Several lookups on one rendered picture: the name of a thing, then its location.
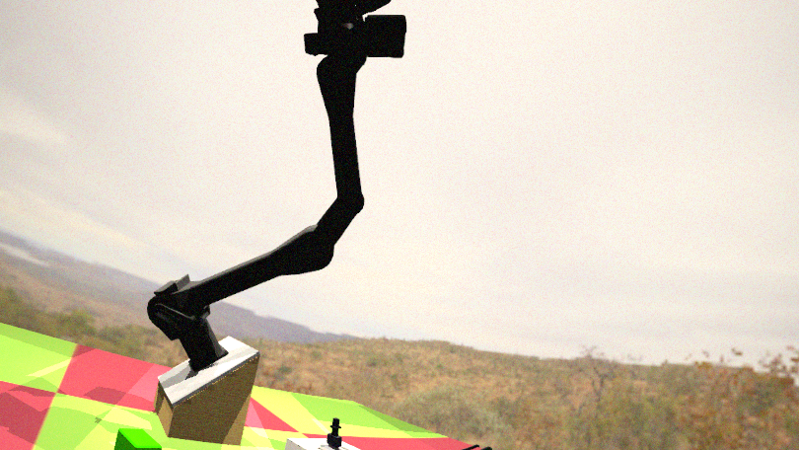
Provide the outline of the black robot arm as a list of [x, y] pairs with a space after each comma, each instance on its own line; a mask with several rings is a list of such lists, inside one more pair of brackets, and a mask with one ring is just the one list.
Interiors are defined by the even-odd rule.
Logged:
[[318, 32], [304, 34], [305, 52], [326, 55], [317, 67], [317, 80], [327, 110], [337, 198], [318, 221], [266, 254], [206, 277], [189, 275], [169, 281], [148, 302], [151, 322], [170, 340], [180, 339], [193, 372], [202, 370], [229, 352], [219, 343], [207, 321], [210, 304], [283, 275], [324, 269], [334, 246], [364, 206], [354, 130], [357, 72], [367, 57], [403, 58], [404, 15], [363, 15], [392, 0], [351, 0], [360, 22], [343, 9], [319, 17]]

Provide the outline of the green cube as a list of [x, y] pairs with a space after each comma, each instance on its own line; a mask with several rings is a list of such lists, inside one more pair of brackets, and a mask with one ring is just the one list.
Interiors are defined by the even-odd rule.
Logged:
[[162, 450], [143, 429], [120, 428], [114, 445], [114, 450]]

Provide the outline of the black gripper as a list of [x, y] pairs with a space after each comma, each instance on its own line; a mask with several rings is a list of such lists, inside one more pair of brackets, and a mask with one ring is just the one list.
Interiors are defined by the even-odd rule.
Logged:
[[314, 9], [314, 13], [316, 15], [317, 20], [323, 14], [323, 12], [330, 10], [330, 9], [343, 9], [347, 10], [353, 17], [355, 23], [355, 32], [359, 32], [359, 25], [361, 20], [359, 21], [358, 18], [355, 16], [355, 8], [356, 5], [352, 4], [351, 0], [316, 0], [319, 8]]

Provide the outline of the white cube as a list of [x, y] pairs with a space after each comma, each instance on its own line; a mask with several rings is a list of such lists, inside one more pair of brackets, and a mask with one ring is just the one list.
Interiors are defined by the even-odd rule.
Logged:
[[[327, 440], [325, 438], [287, 438], [285, 450], [328, 450], [324, 447], [321, 447], [321, 443], [327, 445]], [[480, 450], [492, 450], [492, 447], [485, 447]], [[345, 442], [342, 442], [341, 450], [360, 450], [354, 446], [351, 446]]]

